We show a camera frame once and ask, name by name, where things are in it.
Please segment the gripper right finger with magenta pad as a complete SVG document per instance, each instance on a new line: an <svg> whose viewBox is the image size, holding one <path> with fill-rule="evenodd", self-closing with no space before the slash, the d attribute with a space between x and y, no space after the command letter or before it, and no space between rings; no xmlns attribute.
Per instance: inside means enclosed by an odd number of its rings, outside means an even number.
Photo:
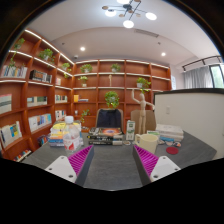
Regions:
<svg viewBox="0 0 224 224"><path fill-rule="evenodd" d="M180 170L167 156L156 156L134 145L133 157L143 186Z"/></svg>

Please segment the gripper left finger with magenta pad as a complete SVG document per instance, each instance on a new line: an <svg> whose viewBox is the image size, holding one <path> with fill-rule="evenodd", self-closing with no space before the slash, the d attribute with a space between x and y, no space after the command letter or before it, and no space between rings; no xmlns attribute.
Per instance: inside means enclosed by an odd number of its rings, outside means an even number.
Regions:
<svg viewBox="0 0 224 224"><path fill-rule="evenodd" d="M78 152L66 156L59 156L46 171L65 180L83 186L94 156L94 146L90 145Z"/></svg>

